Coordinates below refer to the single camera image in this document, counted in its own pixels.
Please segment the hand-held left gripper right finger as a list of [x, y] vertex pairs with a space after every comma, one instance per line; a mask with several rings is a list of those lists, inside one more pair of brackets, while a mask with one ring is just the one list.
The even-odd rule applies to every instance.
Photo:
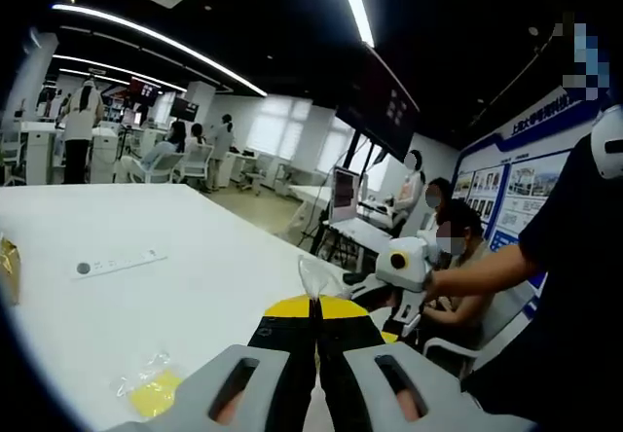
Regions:
[[336, 431], [530, 431], [488, 414], [458, 379], [403, 342], [386, 342], [357, 304], [322, 296], [314, 324], [320, 384]]

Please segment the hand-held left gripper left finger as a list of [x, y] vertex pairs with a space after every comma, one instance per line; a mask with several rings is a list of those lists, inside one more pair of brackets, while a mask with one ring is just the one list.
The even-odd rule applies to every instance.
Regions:
[[184, 379], [173, 404], [115, 431], [301, 431], [316, 379], [317, 302], [267, 309], [246, 345], [233, 344]]

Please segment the person's left hand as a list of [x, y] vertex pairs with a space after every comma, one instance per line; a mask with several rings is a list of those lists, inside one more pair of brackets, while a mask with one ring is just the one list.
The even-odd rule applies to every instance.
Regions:
[[317, 383], [311, 391], [311, 401], [306, 413], [303, 432], [334, 432], [334, 425], [326, 403], [325, 392]]

